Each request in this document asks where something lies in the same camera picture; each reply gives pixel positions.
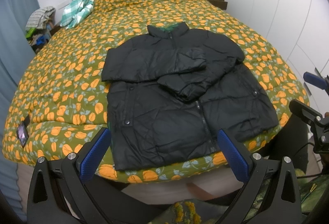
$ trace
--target electrical outlet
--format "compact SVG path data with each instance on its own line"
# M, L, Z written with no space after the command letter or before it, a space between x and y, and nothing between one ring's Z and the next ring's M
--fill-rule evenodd
M59 5L57 5L57 10L60 10L64 7L66 7L68 4L70 4L69 0L65 0L64 2L60 3Z

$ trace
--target orange flower pattern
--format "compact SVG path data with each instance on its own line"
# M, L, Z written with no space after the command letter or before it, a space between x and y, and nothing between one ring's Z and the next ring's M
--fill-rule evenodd
M109 84L100 80L107 50L147 33L146 26L167 27L186 22L224 34L243 49L245 65L266 90L276 109L279 125L246 141L251 151L269 142L287 123L290 100L308 103L301 83L264 37L207 0L95 0L93 12L73 29L61 29L32 60L9 108L3 138L4 156L34 165L39 156L64 158L79 151L106 126ZM27 115L29 139L22 148L16 129ZM111 149L97 174L121 182L179 179L226 163L222 153L184 163L140 171L116 171Z

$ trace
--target white wardrobe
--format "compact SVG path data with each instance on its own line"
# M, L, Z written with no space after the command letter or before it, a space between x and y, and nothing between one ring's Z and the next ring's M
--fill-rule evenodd
M304 83L311 107L329 111L329 97L303 80L304 72L329 74L327 0L225 0L227 12L250 26L278 50Z

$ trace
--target jacket sleeve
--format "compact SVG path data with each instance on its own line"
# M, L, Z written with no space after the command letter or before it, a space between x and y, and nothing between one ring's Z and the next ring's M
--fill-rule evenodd
M160 85L165 86L177 99L184 102L199 98L244 60L241 48L222 34L208 32L208 38L200 47L205 51L206 69L186 74L165 75L158 79Z
M134 49L126 44L109 49L102 81L151 81L167 74L205 68L205 62L204 52L200 48L158 51Z

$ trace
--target cable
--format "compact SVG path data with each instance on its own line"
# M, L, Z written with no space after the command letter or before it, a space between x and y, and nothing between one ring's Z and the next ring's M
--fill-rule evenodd
M315 174L315 175L308 175L308 176L298 176L297 178L298 179L305 179L305 178L308 178L308 177L315 177L315 176L321 176L322 173L319 173L319 174Z
M296 154L299 153L299 152L300 152L305 146L307 146L307 145L312 145L313 147L315 147L315 144L314 144L314 143L312 143L312 142L308 142L308 143L306 143L304 146L302 146L298 151L296 151L296 153L293 155L293 157L295 157Z

